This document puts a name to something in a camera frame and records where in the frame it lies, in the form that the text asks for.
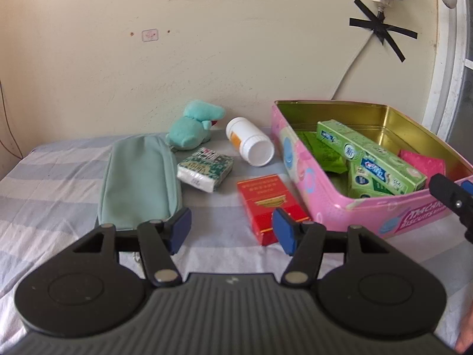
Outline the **person's right hand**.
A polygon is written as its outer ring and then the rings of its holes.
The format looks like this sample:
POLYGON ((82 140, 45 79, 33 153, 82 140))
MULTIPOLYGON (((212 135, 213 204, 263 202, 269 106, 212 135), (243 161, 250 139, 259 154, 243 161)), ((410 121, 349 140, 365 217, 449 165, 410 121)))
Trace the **person's right hand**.
POLYGON ((458 354, 464 354, 473 343, 473 305, 463 317, 460 325, 459 336, 455 343, 455 351, 458 354))

